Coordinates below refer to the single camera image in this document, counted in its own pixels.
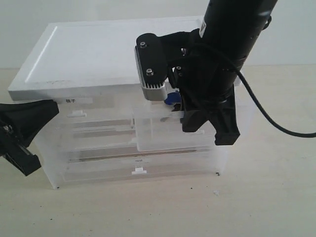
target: plastic drawer unit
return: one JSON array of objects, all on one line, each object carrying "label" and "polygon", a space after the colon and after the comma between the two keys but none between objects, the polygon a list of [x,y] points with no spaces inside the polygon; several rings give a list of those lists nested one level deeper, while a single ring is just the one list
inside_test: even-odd
[{"label": "plastic drawer unit", "polygon": [[[184,133],[182,112],[144,99],[136,38],[191,31],[200,17],[50,24],[9,87],[15,103],[53,99],[60,113],[36,136],[53,188],[71,182],[223,172],[227,148],[206,123]],[[250,100],[237,99],[241,133]]]}]

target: white wall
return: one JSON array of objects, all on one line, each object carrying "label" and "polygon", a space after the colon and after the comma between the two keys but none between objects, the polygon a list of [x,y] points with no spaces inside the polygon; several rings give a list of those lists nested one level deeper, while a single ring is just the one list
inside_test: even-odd
[{"label": "white wall", "polygon": [[[204,15],[208,0],[0,0],[0,68],[19,68],[50,22]],[[248,64],[316,63],[316,1],[279,0]]]}]

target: white lid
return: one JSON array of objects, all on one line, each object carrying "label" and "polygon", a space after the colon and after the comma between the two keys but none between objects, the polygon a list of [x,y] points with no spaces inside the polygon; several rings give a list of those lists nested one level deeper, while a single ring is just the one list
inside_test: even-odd
[{"label": "white lid", "polygon": [[138,84],[138,36],[191,31],[201,17],[53,23],[9,87],[14,101],[87,97]]}]

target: blue object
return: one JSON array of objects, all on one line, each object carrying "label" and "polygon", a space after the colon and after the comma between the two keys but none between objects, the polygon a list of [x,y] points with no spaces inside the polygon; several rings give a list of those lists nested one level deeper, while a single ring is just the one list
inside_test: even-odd
[{"label": "blue object", "polygon": [[167,96],[167,99],[164,100],[164,103],[166,105],[174,105],[174,104],[181,103],[180,93],[177,90],[175,92],[169,93]]}]

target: table surface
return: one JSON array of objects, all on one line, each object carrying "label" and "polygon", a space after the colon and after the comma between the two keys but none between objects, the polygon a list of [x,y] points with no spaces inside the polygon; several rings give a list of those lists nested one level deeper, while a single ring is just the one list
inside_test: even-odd
[{"label": "table surface", "polygon": [[[0,70],[1,103],[11,102],[6,89],[16,73]],[[295,131],[316,131],[316,120],[308,114],[315,110],[316,65],[245,67],[244,73],[277,122]],[[23,177],[0,159],[0,235],[314,236],[315,144],[316,139],[277,131],[256,110],[249,135],[231,147],[221,176],[99,182],[52,190],[42,169]],[[37,152],[34,146],[30,149]]]}]

